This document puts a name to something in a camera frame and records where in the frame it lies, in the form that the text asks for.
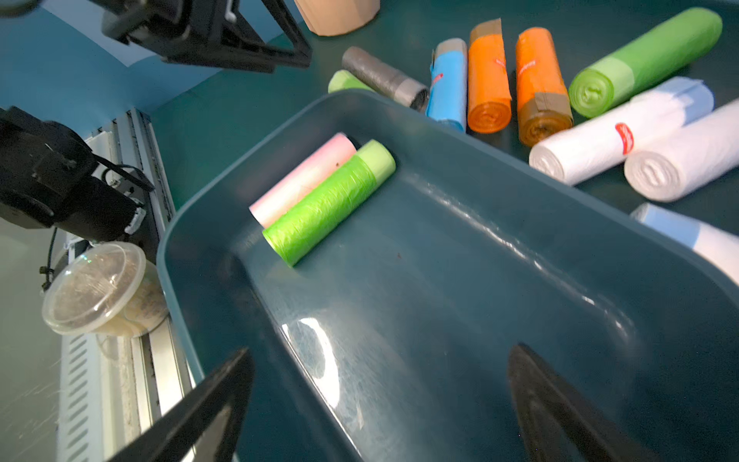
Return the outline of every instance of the brown tape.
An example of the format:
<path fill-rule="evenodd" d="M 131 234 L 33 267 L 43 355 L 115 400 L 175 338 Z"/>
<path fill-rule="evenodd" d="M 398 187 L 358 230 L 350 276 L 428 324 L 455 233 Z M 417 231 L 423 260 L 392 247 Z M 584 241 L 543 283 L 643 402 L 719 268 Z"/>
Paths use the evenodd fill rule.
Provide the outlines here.
<path fill-rule="evenodd" d="M 467 56 L 467 44 L 461 38 L 450 38 L 438 44 L 434 51 L 434 58 L 441 56 L 444 53 L 451 51 L 458 51 L 464 53 Z"/>
<path fill-rule="evenodd" d="M 500 21 L 500 18 L 493 19 L 491 21 L 485 21 L 475 26 L 472 32 L 470 32 L 469 34 L 469 45 L 471 47 L 474 41 L 479 39 L 480 37 L 495 34 L 503 34 L 503 25 Z"/>
<path fill-rule="evenodd" d="M 519 139 L 528 147 L 572 125 L 567 95 L 537 93 L 518 111 Z"/>

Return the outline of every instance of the green garbage bag roll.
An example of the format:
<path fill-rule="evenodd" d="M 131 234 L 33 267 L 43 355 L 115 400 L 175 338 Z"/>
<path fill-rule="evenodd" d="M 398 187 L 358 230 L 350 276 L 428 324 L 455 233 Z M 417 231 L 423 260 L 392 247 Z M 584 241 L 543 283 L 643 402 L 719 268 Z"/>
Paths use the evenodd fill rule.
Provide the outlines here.
<path fill-rule="evenodd" d="M 364 84 L 363 81 L 359 80 L 356 75 L 352 74 L 348 70 L 339 70 L 333 75 L 328 83 L 328 92 L 334 93 L 339 90 L 346 90 L 350 88 L 359 88 L 362 90 L 369 90 L 374 92 L 373 89 L 369 88 Z"/>
<path fill-rule="evenodd" d="M 294 266 L 394 171 L 395 159 L 385 146 L 371 140 L 262 234 Z"/>
<path fill-rule="evenodd" d="M 587 118 L 603 114 L 705 55 L 721 35 L 721 17 L 689 8 L 586 67 L 570 84 L 570 104 Z"/>

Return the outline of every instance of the dark teal plastic tray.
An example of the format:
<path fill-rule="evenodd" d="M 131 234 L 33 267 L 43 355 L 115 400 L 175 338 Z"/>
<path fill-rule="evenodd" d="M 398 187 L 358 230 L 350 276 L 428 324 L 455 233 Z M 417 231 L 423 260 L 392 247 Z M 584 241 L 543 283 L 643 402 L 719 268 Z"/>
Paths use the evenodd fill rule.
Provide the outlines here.
<path fill-rule="evenodd" d="M 248 207 L 344 132 L 396 173 L 289 268 Z M 242 460 L 520 461 L 505 379 L 529 344 L 666 460 L 739 449 L 739 288 L 688 249 L 358 90 L 312 103 L 205 187 L 158 268 L 196 380 L 249 347 Z"/>

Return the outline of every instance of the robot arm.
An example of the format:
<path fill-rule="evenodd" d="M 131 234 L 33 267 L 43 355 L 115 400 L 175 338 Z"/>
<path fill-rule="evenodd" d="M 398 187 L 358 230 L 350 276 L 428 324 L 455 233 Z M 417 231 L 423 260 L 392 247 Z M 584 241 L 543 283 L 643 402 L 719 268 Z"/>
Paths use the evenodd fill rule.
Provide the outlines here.
<path fill-rule="evenodd" d="M 103 34 L 133 42 L 169 63 L 254 72 L 275 66 L 308 67 L 311 49 L 283 0 L 262 0 L 292 42 L 266 44 L 239 13 L 239 0 L 91 0 L 105 9 Z M 0 17 L 33 11 L 41 0 L 0 7 Z"/>

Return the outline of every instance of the black cable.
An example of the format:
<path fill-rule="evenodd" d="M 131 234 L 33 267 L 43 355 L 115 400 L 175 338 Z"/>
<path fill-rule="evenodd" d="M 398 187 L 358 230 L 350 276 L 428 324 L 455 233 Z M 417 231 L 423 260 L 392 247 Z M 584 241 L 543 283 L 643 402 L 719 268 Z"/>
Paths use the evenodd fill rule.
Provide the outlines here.
<path fill-rule="evenodd" d="M 41 4 L 41 0 L 30 0 L 25 3 L 0 6 L 0 18 L 17 18 L 34 11 Z"/>
<path fill-rule="evenodd" d="M 39 273 L 46 274 L 46 282 L 44 284 L 41 284 L 41 288 L 44 289 L 44 292 L 49 290 L 49 287 L 51 287 L 51 278 L 50 276 L 54 274 L 54 270 L 51 268 L 51 254 L 54 251 L 54 241 L 56 240 L 56 231 L 58 231 L 59 228 L 54 227 L 54 231 L 51 233 L 51 242 L 49 242 L 49 255 L 47 257 L 47 265 L 42 266 L 39 269 Z"/>
<path fill-rule="evenodd" d="M 135 171 L 138 171 L 139 173 L 143 174 L 143 173 L 142 173 L 142 171 L 141 171 L 141 170 L 139 170 L 139 168 L 138 168 L 138 167 L 134 167 L 134 166 L 127 166 L 126 164 L 123 164 L 123 163 L 122 163 L 122 164 L 119 164 L 118 166 L 119 166 L 119 167 L 124 167 L 125 169 L 134 169 Z M 102 175 L 100 176 L 100 178 L 101 178 L 101 179 L 103 180 L 103 182 L 105 182 L 105 183 L 108 183 L 108 180 L 106 180 L 105 176 L 106 176 L 106 175 L 108 174 L 108 172 L 109 172 L 110 170 L 111 170 L 111 169 L 110 169 L 110 167 L 107 167 L 107 168 L 106 168 L 105 170 L 103 170 L 103 174 L 102 174 Z"/>
<path fill-rule="evenodd" d="M 146 192 L 152 192 L 154 191 L 154 185 L 151 184 L 151 181 L 146 177 L 146 175 L 138 168 L 134 166 L 119 166 L 118 164 L 115 164 L 111 162 L 110 160 L 107 160 L 105 157 L 100 157 L 99 155 L 96 155 L 95 153 L 92 154 L 92 156 L 98 160 L 99 163 L 103 164 L 105 167 L 107 167 L 106 170 L 112 170 L 116 173 L 118 173 L 121 177 L 126 178 L 131 183 L 134 183 L 139 188 L 143 189 Z M 134 169 L 140 177 L 137 177 L 134 174 L 131 174 L 125 170 L 124 168 Z"/>

